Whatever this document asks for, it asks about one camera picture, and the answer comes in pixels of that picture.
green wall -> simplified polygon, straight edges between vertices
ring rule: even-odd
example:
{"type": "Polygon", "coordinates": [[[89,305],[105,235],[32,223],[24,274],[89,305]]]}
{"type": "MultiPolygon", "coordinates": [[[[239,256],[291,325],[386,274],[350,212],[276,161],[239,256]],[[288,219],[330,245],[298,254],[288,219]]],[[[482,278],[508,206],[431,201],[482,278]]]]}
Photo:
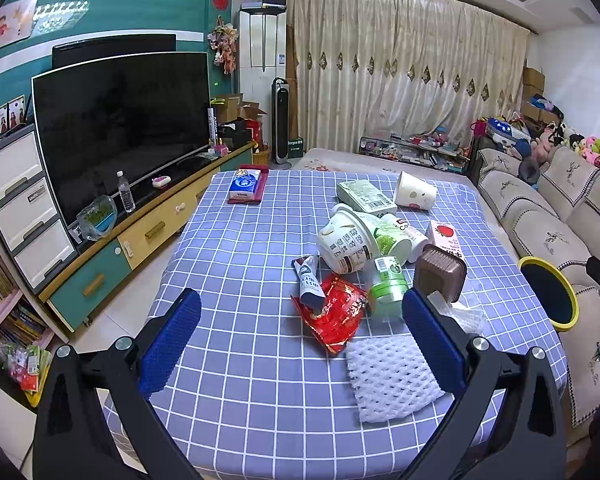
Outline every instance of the green wall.
{"type": "MultiPolygon", "coordinates": [[[[38,0],[38,5],[72,0],[38,0]]],[[[213,66],[213,51],[208,48],[206,35],[216,24],[218,14],[225,21],[231,19],[231,8],[219,12],[212,0],[87,0],[89,10],[71,28],[42,34],[0,48],[0,62],[8,62],[12,68],[0,72],[0,105],[8,100],[30,93],[30,78],[51,68],[51,56],[31,59],[29,47],[94,32],[149,29],[199,32],[204,41],[177,41],[176,48],[184,51],[208,51],[209,90],[211,96],[232,90],[231,76],[213,66]]]]}

clear jar with green lid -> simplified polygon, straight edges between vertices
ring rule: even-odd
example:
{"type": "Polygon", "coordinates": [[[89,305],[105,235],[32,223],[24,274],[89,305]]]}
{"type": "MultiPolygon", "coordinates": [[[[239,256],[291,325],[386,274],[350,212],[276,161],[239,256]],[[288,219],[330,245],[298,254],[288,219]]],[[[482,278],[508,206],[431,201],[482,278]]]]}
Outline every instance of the clear jar with green lid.
{"type": "Polygon", "coordinates": [[[396,257],[369,260],[363,273],[371,316],[379,320],[402,318],[402,297],[410,285],[396,257]]]}

clear plastic bottle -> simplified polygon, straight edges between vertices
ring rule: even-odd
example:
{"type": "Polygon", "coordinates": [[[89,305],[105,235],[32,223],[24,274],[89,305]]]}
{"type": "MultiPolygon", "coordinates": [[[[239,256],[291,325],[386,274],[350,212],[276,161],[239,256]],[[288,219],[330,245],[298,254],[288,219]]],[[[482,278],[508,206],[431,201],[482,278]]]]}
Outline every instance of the clear plastic bottle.
{"type": "Polygon", "coordinates": [[[118,191],[120,192],[122,207],[125,208],[127,213],[133,212],[136,209],[136,202],[134,202],[134,198],[131,195],[129,181],[123,176],[122,171],[118,172],[118,191]]]}

sheer curtain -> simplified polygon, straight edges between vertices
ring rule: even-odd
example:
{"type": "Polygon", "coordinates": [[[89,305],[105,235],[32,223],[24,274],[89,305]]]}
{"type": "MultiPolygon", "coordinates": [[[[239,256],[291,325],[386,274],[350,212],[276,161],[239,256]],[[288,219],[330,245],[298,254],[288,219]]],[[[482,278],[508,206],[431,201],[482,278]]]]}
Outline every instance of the sheer curtain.
{"type": "Polygon", "coordinates": [[[298,125],[309,148],[355,152],[360,136],[443,125],[471,138],[520,92],[529,31],[456,0],[288,0],[298,125]]]}

green drawer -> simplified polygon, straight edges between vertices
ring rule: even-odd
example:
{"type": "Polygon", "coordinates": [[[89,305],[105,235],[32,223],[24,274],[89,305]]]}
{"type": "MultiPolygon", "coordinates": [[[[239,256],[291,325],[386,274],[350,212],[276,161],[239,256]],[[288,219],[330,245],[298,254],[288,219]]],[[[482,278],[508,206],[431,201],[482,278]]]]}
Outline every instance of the green drawer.
{"type": "Polygon", "coordinates": [[[241,164],[253,164],[251,158],[251,150],[245,150],[240,155],[234,156],[231,160],[220,165],[220,171],[235,171],[240,168],[241,164]]]}
{"type": "Polygon", "coordinates": [[[66,280],[51,295],[51,303],[75,329],[129,273],[131,267],[116,238],[66,280]]]}

